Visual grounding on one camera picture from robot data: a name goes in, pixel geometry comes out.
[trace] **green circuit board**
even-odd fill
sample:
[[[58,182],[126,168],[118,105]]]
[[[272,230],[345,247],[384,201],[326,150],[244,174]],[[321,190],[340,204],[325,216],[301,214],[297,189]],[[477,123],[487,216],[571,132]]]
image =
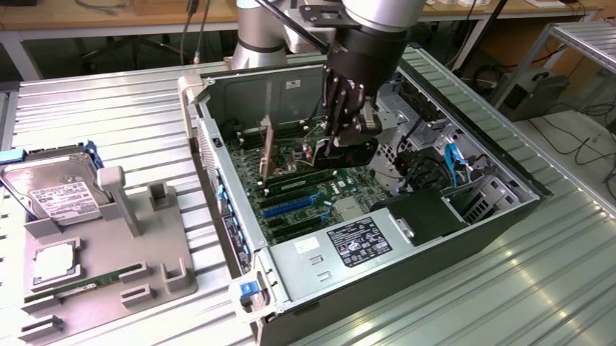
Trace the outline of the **green circuit board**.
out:
[[[302,172],[314,171],[305,160],[293,160],[293,151],[294,149],[298,150],[305,143],[314,148],[314,144],[320,138],[320,133],[316,131],[312,137],[277,141],[277,155],[273,157],[274,168],[269,181],[274,181],[286,174],[301,174]],[[266,197],[262,184],[264,178],[260,173],[264,148],[245,150],[240,147],[238,143],[230,143],[229,152],[261,229],[272,245],[280,244],[345,221],[334,208],[337,201],[353,197],[361,209],[368,212],[376,202],[389,197],[389,192],[379,184],[369,167],[330,169],[316,172],[313,180],[312,178],[301,178],[300,183],[304,183],[301,188],[294,189],[289,193],[280,193],[276,197]],[[301,195],[301,197],[296,199],[289,198],[276,206],[262,207],[262,204],[272,201],[272,199],[285,199],[289,195]],[[266,210],[292,204],[294,201],[305,200],[306,198],[316,199],[310,206],[281,213],[273,217],[264,216]]]

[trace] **motherboard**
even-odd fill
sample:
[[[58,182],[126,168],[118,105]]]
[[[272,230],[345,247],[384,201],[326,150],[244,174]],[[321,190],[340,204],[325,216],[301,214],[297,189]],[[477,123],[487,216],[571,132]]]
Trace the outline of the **motherboard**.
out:
[[[248,146],[245,137],[228,148],[270,245],[362,216],[391,197],[369,167],[313,169],[312,151],[324,138],[318,125],[293,133],[278,131],[282,138],[274,142],[266,130],[253,133],[257,145]]]

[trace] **hard drive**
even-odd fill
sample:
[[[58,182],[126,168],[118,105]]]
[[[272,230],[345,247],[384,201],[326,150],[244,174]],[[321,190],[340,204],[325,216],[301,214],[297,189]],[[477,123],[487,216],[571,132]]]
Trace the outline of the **hard drive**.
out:
[[[67,226],[98,218],[99,206],[111,203],[97,186],[102,162],[91,142],[30,153],[3,151],[0,163],[0,182],[34,220],[51,218]]]

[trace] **corrugated metal surface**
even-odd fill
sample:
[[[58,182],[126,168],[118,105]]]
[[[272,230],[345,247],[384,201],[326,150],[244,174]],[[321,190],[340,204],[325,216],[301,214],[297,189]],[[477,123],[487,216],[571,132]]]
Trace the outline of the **corrugated metal surface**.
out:
[[[298,344],[341,345],[604,345],[616,340],[616,228],[591,197],[538,157],[487,111],[475,94],[431,58],[405,58],[488,134],[555,192],[554,199],[475,257],[374,304]],[[59,138],[87,137],[109,164],[122,164],[133,191],[167,180],[181,191],[181,209],[199,290],[179,301],[118,320],[59,345],[250,345],[250,328],[236,320],[229,272],[211,229],[195,168],[182,135],[175,81],[218,71],[166,68],[26,83],[20,92],[14,146],[36,148]],[[18,310],[19,207],[6,200],[0,240],[0,343],[24,317]]]

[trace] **hard drive label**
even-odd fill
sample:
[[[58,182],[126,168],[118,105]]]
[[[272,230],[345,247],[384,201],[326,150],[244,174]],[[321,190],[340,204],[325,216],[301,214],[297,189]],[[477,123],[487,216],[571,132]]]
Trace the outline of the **hard drive label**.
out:
[[[85,182],[48,187],[30,194],[55,221],[98,213],[97,200]]]
[[[365,261],[392,251],[373,218],[365,218],[328,232],[336,251],[348,267],[356,267]]]

